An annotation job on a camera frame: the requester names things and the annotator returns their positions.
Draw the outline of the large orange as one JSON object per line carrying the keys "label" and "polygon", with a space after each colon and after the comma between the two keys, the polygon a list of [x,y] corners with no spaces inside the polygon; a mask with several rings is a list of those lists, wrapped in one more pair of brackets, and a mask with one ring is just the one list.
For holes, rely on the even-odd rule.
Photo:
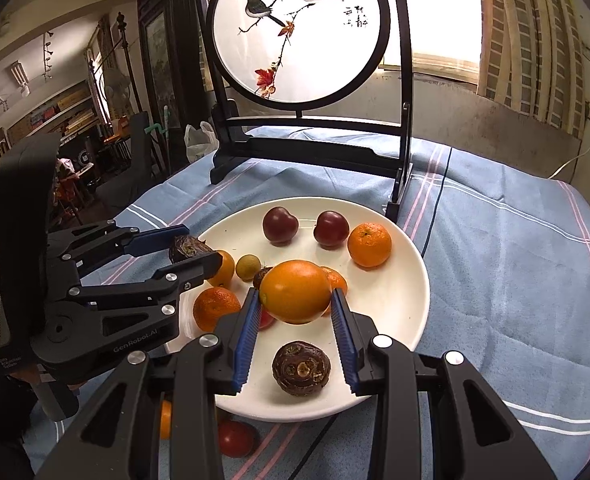
{"label": "large orange", "polygon": [[331,302],[332,289],[320,266],[288,260],[274,266],[261,280],[259,299],[266,311],[288,324],[319,318]]}

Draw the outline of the mandarin orange on plate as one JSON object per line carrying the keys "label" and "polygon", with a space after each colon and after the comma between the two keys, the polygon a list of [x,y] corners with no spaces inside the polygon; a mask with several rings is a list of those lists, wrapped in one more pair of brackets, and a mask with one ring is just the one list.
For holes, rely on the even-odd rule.
{"label": "mandarin orange on plate", "polygon": [[229,289],[210,287],[204,289],[193,304],[193,318],[200,330],[213,332],[223,315],[238,312],[240,302]]}

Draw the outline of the small orange tangerine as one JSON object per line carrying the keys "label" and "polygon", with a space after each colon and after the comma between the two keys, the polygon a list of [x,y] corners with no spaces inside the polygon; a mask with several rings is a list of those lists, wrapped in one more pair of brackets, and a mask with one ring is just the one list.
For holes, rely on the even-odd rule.
{"label": "small orange tangerine", "polygon": [[222,258],[221,266],[212,278],[208,278],[207,282],[214,287],[229,288],[235,272],[235,261],[225,250],[218,250],[218,254]]}

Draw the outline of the small green yellow fruit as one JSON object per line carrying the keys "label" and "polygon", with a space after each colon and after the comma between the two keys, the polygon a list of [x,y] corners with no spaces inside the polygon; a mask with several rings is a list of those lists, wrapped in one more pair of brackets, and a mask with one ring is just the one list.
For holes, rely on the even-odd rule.
{"label": "small green yellow fruit", "polygon": [[260,259],[255,255],[247,254],[237,260],[235,272],[243,282],[251,282],[261,269]]}

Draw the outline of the red tomato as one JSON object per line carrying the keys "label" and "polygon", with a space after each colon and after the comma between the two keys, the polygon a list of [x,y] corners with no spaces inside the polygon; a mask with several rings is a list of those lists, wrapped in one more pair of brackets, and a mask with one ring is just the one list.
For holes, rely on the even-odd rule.
{"label": "red tomato", "polygon": [[254,452],[257,431],[247,422],[232,419],[222,420],[218,425],[218,439],[222,455],[242,458]]}

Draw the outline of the dark red plum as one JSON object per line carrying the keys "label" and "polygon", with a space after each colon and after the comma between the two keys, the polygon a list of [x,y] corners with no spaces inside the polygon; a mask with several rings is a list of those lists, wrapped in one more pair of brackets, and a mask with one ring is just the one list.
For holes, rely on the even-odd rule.
{"label": "dark red plum", "polygon": [[324,248],[334,248],[341,245],[350,233],[349,223],[337,211],[326,210],[319,214],[313,236]]}
{"label": "dark red plum", "polygon": [[263,234],[273,245],[288,244],[297,234],[299,221],[286,208],[277,206],[262,219]]}

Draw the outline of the white round plate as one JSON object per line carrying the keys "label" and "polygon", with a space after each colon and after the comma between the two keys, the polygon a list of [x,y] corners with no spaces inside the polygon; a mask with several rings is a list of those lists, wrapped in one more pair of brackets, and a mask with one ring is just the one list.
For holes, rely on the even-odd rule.
{"label": "white round plate", "polygon": [[[263,217],[276,205],[299,222],[298,232],[284,246],[271,244],[263,234]],[[363,269],[354,263],[346,246],[323,248],[314,238],[313,229],[319,214],[327,210],[341,214],[352,228],[364,222],[382,226],[391,238],[387,261],[377,268]],[[345,383],[332,322],[322,313],[321,302],[330,296],[330,290],[321,282],[323,268],[335,270],[346,280],[350,310],[372,318],[381,333],[409,349],[415,349],[421,339],[429,311],[424,260],[402,229],[365,206],[326,197],[267,202],[231,214],[206,229],[200,239],[233,259],[252,255],[264,266],[274,266],[278,276],[269,286],[283,285],[295,294],[290,304],[278,300],[278,317],[259,331],[242,391],[237,396],[217,396],[217,407],[222,410],[262,422],[306,422],[360,403]],[[320,348],[331,362],[328,383],[311,396],[292,396],[272,374],[278,349],[296,340]]]}

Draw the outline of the dark wrinkled passion fruit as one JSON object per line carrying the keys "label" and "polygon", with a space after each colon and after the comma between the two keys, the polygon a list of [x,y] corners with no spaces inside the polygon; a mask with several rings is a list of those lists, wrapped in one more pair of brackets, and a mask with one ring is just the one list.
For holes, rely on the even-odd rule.
{"label": "dark wrinkled passion fruit", "polygon": [[280,388],[291,396],[319,393],[331,375],[330,358],[314,344],[292,341],[278,349],[272,374]]}

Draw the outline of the white plastic bag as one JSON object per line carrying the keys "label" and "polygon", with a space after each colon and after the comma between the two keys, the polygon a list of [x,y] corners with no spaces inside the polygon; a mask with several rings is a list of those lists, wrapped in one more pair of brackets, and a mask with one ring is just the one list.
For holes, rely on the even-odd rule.
{"label": "white plastic bag", "polygon": [[186,158],[192,164],[217,151],[219,141],[210,122],[201,122],[198,128],[187,125],[184,132]]}

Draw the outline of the blue striped tablecloth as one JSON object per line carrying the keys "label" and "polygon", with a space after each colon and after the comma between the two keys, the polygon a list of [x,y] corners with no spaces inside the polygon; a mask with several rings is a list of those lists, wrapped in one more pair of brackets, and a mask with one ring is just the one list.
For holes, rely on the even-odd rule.
{"label": "blue striped tablecloth", "polygon": [[[353,311],[416,350],[462,352],[525,427],[559,479],[575,479],[590,458],[590,206],[569,184],[531,177],[491,160],[414,139],[410,187],[390,259],[365,271],[345,248],[323,250],[316,217],[335,209],[351,227],[385,224],[389,180],[286,162],[252,160],[217,185],[212,155],[157,185],[116,217],[142,230],[183,223],[235,259],[265,266],[313,261],[344,276]],[[297,206],[289,197],[361,204]],[[299,219],[294,247],[273,247],[261,218],[282,205]],[[332,382],[312,400],[284,393],[271,362],[282,344],[310,341],[328,352]],[[328,318],[275,322],[257,339],[248,383],[218,404],[258,432],[249,457],[223,457],[225,479],[366,479],[375,400],[350,393]]]}

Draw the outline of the dark wooden cabinet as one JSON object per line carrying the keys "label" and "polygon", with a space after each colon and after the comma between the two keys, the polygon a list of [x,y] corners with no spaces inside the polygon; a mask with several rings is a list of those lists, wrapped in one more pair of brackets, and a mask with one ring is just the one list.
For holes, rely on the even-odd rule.
{"label": "dark wooden cabinet", "polygon": [[210,116],[196,0],[138,0],[138,29],[150,114],[169,127],[161,153],[174,174],[188,166],[185,128]]}

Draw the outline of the small mandarin orange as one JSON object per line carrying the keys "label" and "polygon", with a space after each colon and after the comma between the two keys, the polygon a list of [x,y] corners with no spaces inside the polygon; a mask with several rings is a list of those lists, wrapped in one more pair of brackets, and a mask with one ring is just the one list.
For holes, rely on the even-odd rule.
{"label": "small mandarin orange", "polygon": [[381,224],[364,222],[351,231],[347,238],[347,247],[351,259],[357,266],[373,269],[389,259],[392,240]]}

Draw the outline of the striped beige curtain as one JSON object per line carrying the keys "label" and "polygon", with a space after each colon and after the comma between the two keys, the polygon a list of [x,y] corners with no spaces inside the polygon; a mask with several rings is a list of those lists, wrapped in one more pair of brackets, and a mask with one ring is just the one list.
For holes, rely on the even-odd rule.
{"label": "striped beige curtain", "polygon": [[583,137],[581,38],[572,0],[480,0],[477,93]]}

